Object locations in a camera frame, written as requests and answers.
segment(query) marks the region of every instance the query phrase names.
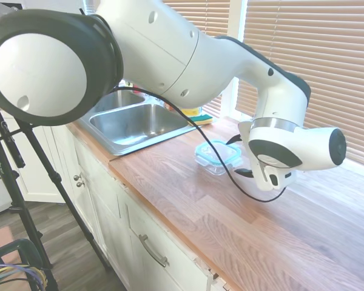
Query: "metal drawer pull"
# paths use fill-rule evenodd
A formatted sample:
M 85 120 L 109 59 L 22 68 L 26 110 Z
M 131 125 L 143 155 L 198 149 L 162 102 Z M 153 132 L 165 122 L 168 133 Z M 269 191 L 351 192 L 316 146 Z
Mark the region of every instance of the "metal drawer pull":
M 163 258 L 158 258 L 153 251 L 150 250 L 149 246 L 146 244 L 146 240 L 148 239 L 147 235 L 139 235 L 139 239 L 143 247 L 146 249 L 147 253 L 162 267 L 166 268 L 167 266 L 167 258 L 164 256 Z

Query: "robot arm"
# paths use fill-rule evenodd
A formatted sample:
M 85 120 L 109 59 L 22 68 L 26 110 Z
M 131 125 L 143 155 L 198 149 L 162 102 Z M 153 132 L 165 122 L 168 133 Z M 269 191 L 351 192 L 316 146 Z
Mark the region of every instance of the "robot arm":
M 29 123 L 74 121 L 122 78 L 189 108 L 234 77 L 258 89 L 254 120 L 239 129 L 259 188 L 285 187 L 295 169 L 341 164 L 339 129 L 302 129 L 307 83 L 236 39 L 205 35 L 160 0 L 104 0 L 94 16 L 0 18 L 0 108 Z

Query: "tripod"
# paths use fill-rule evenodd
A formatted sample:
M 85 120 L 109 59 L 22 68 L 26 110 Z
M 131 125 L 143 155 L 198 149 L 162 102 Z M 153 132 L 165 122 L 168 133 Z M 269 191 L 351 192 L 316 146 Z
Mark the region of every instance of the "tripod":
M 24 201 L 22 193 L 19 189 L 19 186 L 16 183 L 16 178 L 19 176 L 19 174 L 12 170 L 11 165 L 8 161 L 8 158 L 7 158 L 5 151 L 1 144 L 1 140 L 4 140 L 4 142 L 7 145 L 8 150 L 10 151 L 10 153 L 14 159 L 15 164 L 18 167 L 24 167 L 25 163 L 22 160 L 22 157 L 16 147 L 15 141 L 12 138 L 12 136 L 17 133 L 23 132 L 26 135 L 27 139 L 29 140 L 29 143 L 33 147 L 35 153 L 37 154 L 38 158 L 42 162 L 42 165 L 46 169 L 47 174 L 49 175 L 51 181 L 56 185 L 58 192 L 61 194 L 62 198 L 66 202 L 66 205 L 68 206 L 70 212 L 76 219 L 76 221 L 77 221 L 79 227 L 81 228 L 81 230 L 83 231 L 86 239 L 89 241 L 93 250 L 97 254 L 97 257 L 100 259 L 104 268 L 109 270 L 110 266 L 109 266 L 108 262 L 105 260 L 105 258 L 103 257 L 103 254 L 101 253 L 97 243 L 95 242 L 92 233 L 89 231 L 89 229 L 85 225 L 84 221 L 82 220 L 79 213 L 77 212 L 73 202 L 70 200 L 65 188 L 63 187 L 63 185 L 61 183 L 61 181 L 62 181 L 61 176 L 59 175 L 59 173 L 57 173 L 54 170 L 48 157 L 44 153 L 43 148 L 41 147 L 38 139 L 36 138 L 34 132 L 32 131 L 32 129 L 35 126 L 30 125 L 26 122 L 22 122 L 18 119 L 15 119 L 15 120 L 19 125 L 19 129 L 15 130 L 14 132 L 9 132 L 9 130 L 7 128 L 7 124 L 5 123 L 3 117 L 0 114 L 0 134 L 1 134 L 1 137 L 0 137 L 0 176 L 12 199 L 12 206 L 10 207 L 9 210 L 12 213 L 19 214 L 20 219 L 24 225 L 25 231 L 27 232 L 27 235 L 29 236 L 31 242 L 34 243 L 35 247 L 38 249 L 38 252 L 42 258 L 43 268 L 47 269 L 45 271 L 45 274 L 49 281 L 49 284 L 46 288 L 46 291 L 58 290 L 58 285 L 50 270 L 53 266 L 49 260 L 49 257 L 47 256 L 44 246 L 41 242 L 42 233 L 36 229 L 36 226 L 32 220 L 30 212 L 27 209 L 27 206 L 25 205 L 25 201 Z

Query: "cable bundle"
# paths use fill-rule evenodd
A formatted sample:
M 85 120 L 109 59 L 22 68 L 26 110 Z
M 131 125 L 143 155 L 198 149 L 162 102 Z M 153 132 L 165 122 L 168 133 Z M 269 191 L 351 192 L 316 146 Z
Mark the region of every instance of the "cable bundle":
M 25 278 L 14 278 L 14 279 L 8 279 L 6 281 L 3 281 L 7 277 L 11 276 L 12 274 L 24 272 L 28 275 L 30 275 L 35 283 L 38 285 L 39 290 L 45 291 L 45 288 L 47 286 L 47 280 L 44 272 L 42 270 L 39 270 L 36 267 L 32 267 L 29 265 L 24 264 L 0 264 L 0 285 L 13 282 L 13 281 L 28 281 L 29 279 Z

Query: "window blind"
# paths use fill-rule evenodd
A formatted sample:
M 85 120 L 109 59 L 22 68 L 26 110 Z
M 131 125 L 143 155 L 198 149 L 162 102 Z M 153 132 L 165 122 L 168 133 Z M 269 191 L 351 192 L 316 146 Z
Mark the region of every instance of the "window blind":
M 305 127 L 340 127 L 364 164 L 364 0 L 248 0 L 244 42 L 308 82 Z M 256 102 L 240 81 L 236 109 Z
M 164 0 L 163 2 L 207 35 L 226 35 L 228 32 L 231 0 Z M 219 117 L 221 96 L 204 105 L 203 108 L 211 115 Z

